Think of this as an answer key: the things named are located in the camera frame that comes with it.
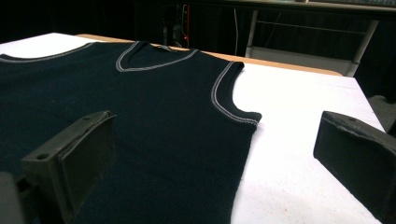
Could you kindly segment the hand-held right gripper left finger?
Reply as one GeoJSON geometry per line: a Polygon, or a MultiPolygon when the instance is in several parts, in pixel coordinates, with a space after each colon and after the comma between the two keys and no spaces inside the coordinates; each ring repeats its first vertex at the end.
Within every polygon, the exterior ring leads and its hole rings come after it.
{"type": "Polygon", "coordinates": [[[25,156],[21,166],[38,193],[42,224],[69,224],[116,160],[109,111],[78,119],[25,156]]]}

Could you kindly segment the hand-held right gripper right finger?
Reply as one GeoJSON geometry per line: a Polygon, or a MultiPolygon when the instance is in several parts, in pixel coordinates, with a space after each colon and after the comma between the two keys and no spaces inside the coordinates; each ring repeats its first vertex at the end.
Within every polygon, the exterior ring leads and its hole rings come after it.
{"type": "Polygon", "coordinates": [[[396,137],[325,111],[313,156],[382,224],[396,224],[396,137]]]}

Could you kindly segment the dark knit vest white trim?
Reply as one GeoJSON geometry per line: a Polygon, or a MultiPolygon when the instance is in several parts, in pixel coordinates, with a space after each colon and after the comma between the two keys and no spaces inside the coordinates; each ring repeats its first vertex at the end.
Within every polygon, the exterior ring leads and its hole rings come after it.
{"type": "Polygon", "coordinates": [[[118,157],[75,224],[230,224],[261,118],[233,103],[242,68],[143,41],[0,55],[0,170],[18,172],[70,123],[109,110],[118,157]]]}

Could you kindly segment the white table cover sheet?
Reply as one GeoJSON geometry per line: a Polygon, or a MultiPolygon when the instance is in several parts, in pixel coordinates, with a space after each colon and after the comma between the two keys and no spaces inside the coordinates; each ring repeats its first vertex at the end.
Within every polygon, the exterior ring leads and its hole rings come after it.
{"type": "MultiPolygon", "coordinates": [[[[48,34],[0,44],[0,55],[36,59],[90,43],[48,34]]],[[[313,156],[321,114],[334,111],[377,124],[357,81],[242,63],[233,103],[256,112],[230,224],[379,224],[313,156]]]]}

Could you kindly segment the wooden table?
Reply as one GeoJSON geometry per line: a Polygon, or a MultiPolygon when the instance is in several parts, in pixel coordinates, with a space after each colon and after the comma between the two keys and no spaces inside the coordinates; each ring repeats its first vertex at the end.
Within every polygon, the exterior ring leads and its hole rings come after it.
{"type": "MultiPolygon", "coordinates": [[[[94,41],[99,41],[99,42],[112,42],[112,43],[113,42],[114,43],[133,43],[134,42],[133,40],[101,36],[101,35],[78,34],[76,36],[88,38],[88,39],[91,39],[94,41]]],[[[206,54],[212,55],[214,57],[221,58],[223,60],[227,60],[227,61],[238,61],[238,62],[243,62],[243,63],[252,63],[252,64],[257,64],[257,65],[265,65],[265,66],[278,67],[278,68],[289,69],[289,70],[298,70],[298,71],[304,71],[304,72],[319,73],[319,74],[323,74],[323,75],[331,75],[331,76],[337,76],[337,77],[342,76],[340,73],[337,73],[337,72],[334,72],[331,70],[326,70],[326,69],[319,69],[319,68],[308,67],[308,66],[300,66],[300,65],[289,64],[289,63],[276,63],[276,62],[251,59],[251,58],[233,56],[233,55],[210,52],[210,51],[203,51],[203,52],[206,54]]]]}

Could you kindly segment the electronics rack with red light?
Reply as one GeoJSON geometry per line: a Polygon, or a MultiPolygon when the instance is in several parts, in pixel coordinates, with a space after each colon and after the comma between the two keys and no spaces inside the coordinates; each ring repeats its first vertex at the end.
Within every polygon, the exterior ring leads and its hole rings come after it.
{"type": "Polygon", "coordinates": [[[188,48],[190,46],[189,24],[189,5],[163,5],[163,43],[165,45],[188,48]]]}

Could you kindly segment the white metal desk frame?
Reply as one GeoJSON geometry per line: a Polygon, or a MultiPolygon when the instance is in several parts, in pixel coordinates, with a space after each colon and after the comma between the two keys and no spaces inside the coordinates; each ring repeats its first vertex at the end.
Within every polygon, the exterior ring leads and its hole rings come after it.
{"type": "Polygon", "coordinates": [[[246,56],[352,77],[377,25],[344,15],[255,10],[246,56]]]}

